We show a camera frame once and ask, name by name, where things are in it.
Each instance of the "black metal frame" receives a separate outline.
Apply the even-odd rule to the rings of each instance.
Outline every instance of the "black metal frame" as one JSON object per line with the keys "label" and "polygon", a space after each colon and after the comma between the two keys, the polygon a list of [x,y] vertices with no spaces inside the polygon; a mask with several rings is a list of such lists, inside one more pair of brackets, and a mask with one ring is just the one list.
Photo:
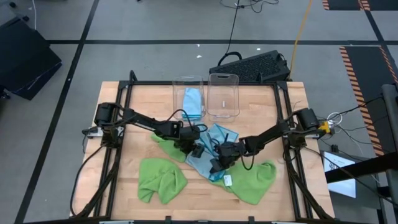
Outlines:
{"label": "black metal frame", "polygon": [[[127,88],[127,95],[126,95],[126,100],[125,100],[125,105],[128,106],[130,105],[130,100],[131,100],[131,93],[132,93],[132,87],[134,85],[171,85],[171,81],[137,81],[137,78],[135,77],[134,73],[130,74],[130,80],[129,81],[119,81],[119,86],[118,86],[118,93],[116,95],[116,103],[120,103],[121,101],[121,96],[125,88]],[[283,109],[282,109],[282,103],[280,100],[280,94],[279,90],[282,90],[283,95],[284,95],[284,101],[285,105],[287,108],[287,114],[290,115],[292,113],[292,108],[290,104],[290,97],[289,97],[289,92],[287,89],[287,83],[286,82],[272,82],[272,83],[258,83],[258,82],[244,82],[240,83],[239,85],[254,85],[254,86],[271,86],[274,90],[274,95],[275,95],[275,102],[276,102],[276,107],[277,107],[277,117],[278,119],[283,119]],[[113,120],[115,121],[118,117],[118,112],[115,111],[113,114]],[[119,161],[121,158],[121,150],[123,148],[123,138],[124,135],[121,136],[121,145],[116,148],[116,153],[114,157],[114,162],[117,163],[117,169],[116,169],[116,175],[110,182],[110,190],[109,190],[109,198],[106,206],[106,213],[105,216],[100,216],[100,210],[102,206],[102,199],[103,195],[101,198],[98,200],[97,204],[94,207],[94,212],[92,217],[71,217],[69,219],[65,220],[50,220],[50,221],[45,221],[45,222],[33,222],[36,224],[42,223],[42,224],[54,224],[54,223],[84,223],[84,224],[91,224],[91,223],[99,223],[99,222],[105,222],[105,221],[116,221],[116,220],[111,220],[111,215],[112,215],[112,209],[113,209],[113,201],[114,201],[114,195],[115,195],[115,190],[116,190],[116,183],[118,179],[118,170],[119,170]],[[286,139],[283,139],[283,145],[284,145],[284,150],[285,151],[290,151],[289,149],[289,144]],[[113,149],[107,148],[105,157],[104,157],[104,164],[103,164],[103,169],[101,172],[101,179],[99,184],[103,184],[104,180],[107,176],[108,169],[109,169],[109,162],[111,158],[111,151]],[[295,157],[297,161],[297,171],[300,177],[300,180],[304,184],[304,186],[307,186],[306,181],[305,181],[305,173],[303,169],[303,164],[302,164],[302,158],[300,151],[295,151]],[[291,156],[290,153],[286,154],[286,159],[290,160]],[[290,185],[290,193],[292,196],[292,204],[293,204],[293,210],[294,210],[294,217],[295,217],[295,222],[299,223],[340,223],[340,224],[359,224],[359,223],[354,223],[354,222],[342,222],[338,220],[324,220],[324,219],[314,219],[312,215],[312,208],[307,201],[307,199],[304,197],[304,205],[305,205],[305,212],[307,217],[303,218],[301,217],[300,214],[300,205],[299,205],[299,199],[297,197],[297,191],[296,191],[296,183],[294,182],[293,178],[289,176],[289,185]],[[166,216],[165,220],[134,220],[134,223],[198,223],[199,221],[195,220],[189,220],[189,221],[172,221],[172,217]],[[259,222],[255,221],[254,217],[248,217],[247,221],[236,221],[236,222],[225,222],[225,221],[211,221],[208,220],[208,223],[220,223],[220,224],[227,224],[227,223],[239,223],[239,224],[252,224],[252,223],[274,223],[273,221],[269,222]]]}

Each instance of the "transparent plastic bin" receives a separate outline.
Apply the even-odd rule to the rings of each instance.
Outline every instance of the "transparent plastic bin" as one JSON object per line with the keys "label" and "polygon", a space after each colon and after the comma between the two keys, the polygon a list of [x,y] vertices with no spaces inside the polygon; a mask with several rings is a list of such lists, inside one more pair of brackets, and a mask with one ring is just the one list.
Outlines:
{"label": "transparent plastic bin", "polygon": [[[173,111],[183,109],[183,101],[187,88],[194,88],[200,91],[201,94],[201,113],[200,118],[191,119],[192,121],[199,121],[206,115],[205,94],[203,90],[203,78],[200,76],[182,76],[173,80]],[[175,119],[182,120],[183,112],[179,111],[174,114]]]}
{"label": "transparent plastic bin", "polygon": [[210,121],[232,122],[239,115],[239,77],[211,74],[207,89],[207,113]]}

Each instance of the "white tag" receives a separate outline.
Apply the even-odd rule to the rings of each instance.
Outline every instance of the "white tag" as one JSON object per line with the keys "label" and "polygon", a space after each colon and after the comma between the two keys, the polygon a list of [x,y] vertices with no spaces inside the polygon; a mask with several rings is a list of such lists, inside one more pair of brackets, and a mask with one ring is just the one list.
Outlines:
{"label": "white tag", "polygon": [[225,185],[225,187],[232,186],[232,177],[231,177],[231,175],[224,175],[224,185]]}

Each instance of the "white paper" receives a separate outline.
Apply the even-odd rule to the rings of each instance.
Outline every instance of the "white paper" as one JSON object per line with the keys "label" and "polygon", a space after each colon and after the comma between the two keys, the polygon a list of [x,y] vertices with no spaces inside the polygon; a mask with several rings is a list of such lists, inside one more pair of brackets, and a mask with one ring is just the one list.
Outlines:
{"label": "white paper", "polygon": [[232,186],[232,177],[231,177],[231,175],[224,175],[224,185],[225,185],[225,187]]}
{"label": "white paper", "polygon": [[[330,159],[332,162],[334,162],[336,165],[339,167],[344,167],[348,166],[351,164],[355,164],[354,161],[342,158],[340,156],[336,156],[334,154],[331,154],[329,152],[324,153],[325,158]],[[337,169],[337,166],[329,162],[327,159],[323,160],[323,168],[326,171]],[[330,183],[328,184],[328,188],[332,192],[336,192],[345,196],[349,196],[352,198],[356,197],[356,187],[355,187],[355,180],[350,179],[350,180],[343,180],[335,183]]]}

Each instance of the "green microfiber towel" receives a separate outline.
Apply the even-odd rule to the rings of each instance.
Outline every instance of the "green microfiber towel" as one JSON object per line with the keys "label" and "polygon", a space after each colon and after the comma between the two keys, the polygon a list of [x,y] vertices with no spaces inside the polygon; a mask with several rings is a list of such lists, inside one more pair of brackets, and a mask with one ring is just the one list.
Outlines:
{"label": "green microfiber towel", "polygon": [[141,160],[139,166],[138,198],[148,203],[153,194],[159,194],[167,204],[186,186],[187,179],[177,165],[167,159]]}
{"label": "green microfiber towel", "polygon": [[156,134],[152,134],[150,138],[159,143],[160,148],[162,148],[163,151],[166,152],[167,155],[169,155],[172,159],[175,159],[179,162],[185,162],[185,153],[183,153],[180,149],[174,147],[174,141],[164,140],[161,137],[158,137]]}
{"label": "green microfiber towel", "polygon": [[224,177],[226,175],[231,176],[231,186],[226,187],[224,179],[212,182],[212,184],[224,187],[244,202],[257,205],[274,183],[276,168],[272,161],[254,165],[251,170],[246,170],[242,163],[236,163],[226,171]]}

